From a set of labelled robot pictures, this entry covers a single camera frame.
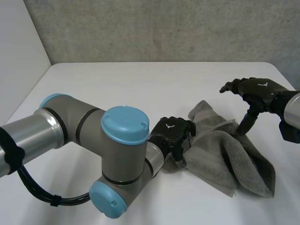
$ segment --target silver arm segment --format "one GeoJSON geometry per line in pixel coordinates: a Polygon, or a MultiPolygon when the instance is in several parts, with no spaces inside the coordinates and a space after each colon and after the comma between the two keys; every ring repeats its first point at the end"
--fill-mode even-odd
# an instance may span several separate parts
{"type": "MultiPolygon", "coordinates": [[[[47,110],[39,109],[32,116],[6,124],[2,127],[23,148],[23,164],[42,155],[50,149],[63,145],[64,136],[59,122],[47,110]]],[[[4,159],[5,152],[0,146],[0,177],[10,171],[4,159]]]]}
{"type": "Polygon", "coordinates": [[[284,119],[289,125],[300,129],[300,93],[292,97],[286,104],[284,119]]]}

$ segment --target light blue joint cap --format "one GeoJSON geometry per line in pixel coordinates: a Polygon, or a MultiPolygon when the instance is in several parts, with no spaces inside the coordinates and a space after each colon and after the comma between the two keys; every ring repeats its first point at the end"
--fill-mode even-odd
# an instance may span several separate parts
{"type": "Polygon", "coordinates": [[[47,103],[47,101],[51,100],[52,98],[55,98],[57,96],[62,96],[62,95],[65,95],[65,94],[59,94],[59,93],[56,93],[56,94],[52,94],[52,95],[49,95],[47,98],[45,98],[42,103],[39,105],[39,108],[43,108],[44,105],[47,103]]]}
{"type": "Polygon", "coordinates": [[[148,116],[129,106],[107,110],[101,118],[101,126],[107,136],[121,144],[138,145],[149,136],[148,116]]]}
{"type": "Polygon", "coordinates": [[[98,180],[90,187],[90,199],[100,212],[112,219],[119,218],[127,211],[127,205],[121,196],[98,180]]]}

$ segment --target logo on robotic hand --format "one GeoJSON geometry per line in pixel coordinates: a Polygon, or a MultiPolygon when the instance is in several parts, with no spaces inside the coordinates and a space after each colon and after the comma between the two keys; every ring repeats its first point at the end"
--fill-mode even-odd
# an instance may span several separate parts
{"type": "Polygon", "coordinates": [[[266,82],[265,84],[259,84],[258,83],[257,85],[259,85],[259,86],[266,86],[267,87],[268,86],[268,82],[266,82]]]}
{"type": "Polygon", "coordinates": [[[166,126],[167,126],[167,128],[169,129],[169,128],[173,128],[175,125],[173,125],[173,126],[169,126],[168,124],[165,124],[166,126]]]}

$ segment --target gray arm segment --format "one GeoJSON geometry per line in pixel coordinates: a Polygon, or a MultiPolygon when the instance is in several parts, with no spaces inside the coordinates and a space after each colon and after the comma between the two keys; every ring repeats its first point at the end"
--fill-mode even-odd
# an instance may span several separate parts
{"type": "Polygon", "coordinates": [[[300,129],[300,93],[293,96],[286,104],[284,119],[289,125],[300,129]]]}

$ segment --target white wall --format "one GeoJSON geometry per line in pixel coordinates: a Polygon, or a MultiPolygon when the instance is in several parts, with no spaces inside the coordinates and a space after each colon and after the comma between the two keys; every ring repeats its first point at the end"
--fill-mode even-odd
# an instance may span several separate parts
{"type": "Polygon", "coordinates": [[[51,66],[22,0],[0,0],[0,126],[51,66]]]}

